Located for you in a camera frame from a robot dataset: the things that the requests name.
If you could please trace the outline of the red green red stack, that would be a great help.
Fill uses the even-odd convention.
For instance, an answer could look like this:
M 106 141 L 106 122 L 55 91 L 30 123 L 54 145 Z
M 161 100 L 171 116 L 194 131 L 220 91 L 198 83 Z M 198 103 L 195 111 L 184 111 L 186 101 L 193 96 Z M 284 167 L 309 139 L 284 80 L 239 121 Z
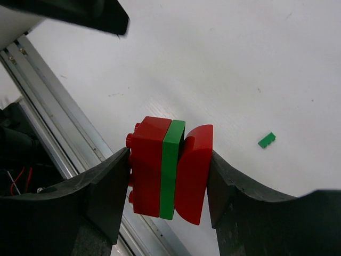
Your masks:
M 126 137 L 131 168 L 128 200 L 136 214 L 172 220 L 177 213 L 199 225 L 214 127 L 205 124 L 185 131 L 186 122 L 145 117 Z

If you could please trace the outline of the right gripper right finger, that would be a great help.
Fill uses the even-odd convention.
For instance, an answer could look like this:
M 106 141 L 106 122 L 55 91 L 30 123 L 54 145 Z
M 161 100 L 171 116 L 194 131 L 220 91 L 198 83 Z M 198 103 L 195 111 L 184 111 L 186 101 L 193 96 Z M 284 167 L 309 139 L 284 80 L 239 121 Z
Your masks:
M 340 191 L 294 197 L 212 154 L 207 195 L 220 255 L 340 255 Z

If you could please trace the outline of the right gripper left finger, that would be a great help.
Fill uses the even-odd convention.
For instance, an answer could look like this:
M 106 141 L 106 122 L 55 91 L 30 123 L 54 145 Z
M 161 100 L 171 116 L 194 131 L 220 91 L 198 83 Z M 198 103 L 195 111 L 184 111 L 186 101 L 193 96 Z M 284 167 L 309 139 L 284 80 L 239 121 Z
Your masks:
M 110 255 L 130 168 L 122 148 L 38 194 L 1 197 L 1 255 Z

